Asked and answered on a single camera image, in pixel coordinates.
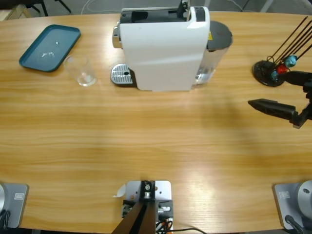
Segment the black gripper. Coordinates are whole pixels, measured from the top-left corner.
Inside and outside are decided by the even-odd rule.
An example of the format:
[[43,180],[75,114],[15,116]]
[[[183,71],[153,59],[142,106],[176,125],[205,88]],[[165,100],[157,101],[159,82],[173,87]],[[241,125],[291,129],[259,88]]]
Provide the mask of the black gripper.
[[309,80],[311,78],[311,73],[302,71],[290,71],[280,75],[280,80],[303,86],[303,92],[306,93],[309,103],[301,113],[298,113],[294,106],[263,98],[249,100],[248,104],[264,114],[292,121],[294,128],[301,128],[307,120],[312,119],[312,81]]

